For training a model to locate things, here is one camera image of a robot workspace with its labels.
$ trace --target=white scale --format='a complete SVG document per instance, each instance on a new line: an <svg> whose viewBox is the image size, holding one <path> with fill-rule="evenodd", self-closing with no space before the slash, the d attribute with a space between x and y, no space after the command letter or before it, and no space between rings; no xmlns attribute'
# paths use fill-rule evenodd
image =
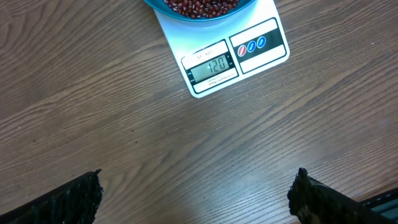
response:
<svg viewBox="0 0 398 224"><path fill-rule="evenodd" d="M201 98L286 61L286 36L273 0L208 22L155 12L192 96Z"/></svg>

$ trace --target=round button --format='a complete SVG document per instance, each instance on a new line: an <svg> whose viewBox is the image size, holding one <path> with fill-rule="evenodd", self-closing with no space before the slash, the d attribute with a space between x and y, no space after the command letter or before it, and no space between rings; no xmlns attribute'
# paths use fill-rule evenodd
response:
<svg viewBox="0 0 398 224"><path fill-rule="evenodd" d="M263 46L265 46L267 40L265 37L259 37L259 39L257 40L257 47L258 48L262 48Z"/></svg>
<svg viewBox="0 0 398 224"><path fill-rule="evenodd" d="M248 44L248 52L251 53L256 49L256 41L252 40Z"/></svg>
<svg viewBox="0 0 398 224"><path fill-rule="evenodd" d="M245 55L245 54L246 54L246 46L242 45L238 49L238 56L243 57L243 55Z"/></svg>

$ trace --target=wooden surface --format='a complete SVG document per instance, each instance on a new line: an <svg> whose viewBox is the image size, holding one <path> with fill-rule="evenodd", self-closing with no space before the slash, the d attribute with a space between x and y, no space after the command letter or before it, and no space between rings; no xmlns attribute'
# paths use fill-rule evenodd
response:
<svg viewBox="0 0 398 224"><path fill-rule="evenodd" d="M276 3L288 61L196 100L142 1L0 1L0 213L99 168L96 223L288 223L299 167L398 187L398 1Z"/></svg>

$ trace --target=blue bowl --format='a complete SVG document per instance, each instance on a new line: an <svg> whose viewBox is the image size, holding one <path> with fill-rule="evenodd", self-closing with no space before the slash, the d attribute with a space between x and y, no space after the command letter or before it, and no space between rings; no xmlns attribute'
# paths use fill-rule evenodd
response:
<svg viewBox="0 0 398 224"><path fill-rule="evenodd" d="M169 8L169 6L166 5L166 3L163 2L163 0L144 0L144 2L146 2L150 7L154 8L156 11L158 11L162 14L165 14L166 16L170 16L174 19L179 19L182 21L189 21L189 22L206 22L206 21L214 21L217 19L222 19L222 18L225 18L227 16L230 16L230 15L233 15L233 14L239 12L240 10L244 9L246 6L250 5L250 3L254 2L254 1L255 0L240 0L240 2L238 3L238 6L229 10L227 14L219 16L219 17L214 17L211 19L207 19L205 17L202 17L201 19L191 19L191 18L187 18L183 15L180 15L177 12L173 12L173 10L171 8Z"/></svg>

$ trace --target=bowl rim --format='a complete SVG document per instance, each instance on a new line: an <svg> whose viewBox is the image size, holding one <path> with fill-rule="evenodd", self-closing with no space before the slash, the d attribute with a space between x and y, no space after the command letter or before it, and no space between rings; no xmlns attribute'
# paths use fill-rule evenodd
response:
<svg viewBox="0 0 398 224"><path fill-rule="evenodd" d="M173 12L173 11L171 11L172 13L170 13L170 14L166 14L166 13L160 11L160 10L157 10L157 8L156 8L149 0L144 0L144 2L145 2L148 6L150 6L151 8L153 8L154 10L156 10L157 12L159 12L159 13L165 15L165 16L169 16L169 17L171 17L171 18L178 19L178 20L180 20L180 21L188 21L188 22L209 22L209 21L215 21L215 20L218 20L218 19L222 19L222 18L231 16L231 15L233 15L233 14L239 12L240 10L244 9L245 7L248 7L248 6L249 6L250 4L252 4L254 1L255 1L255 0L250 0L249 2L247 2L245 5L243 5L242 7L240 7L238 10L234 11L233 13L227 13L227 14L225 14L225 15L222 15L222 16L219 16L219 17L214 17L214 18L211 18L211 19L207 19L207 18L205 18L205 17L203 17L203 18L201 18L201 19L191 19L191 18L188 18L188 17L185 17L185 16L182 16L182 17L180 17L180 16L175 16L174 14L179 15L179 13Z"/></svg>

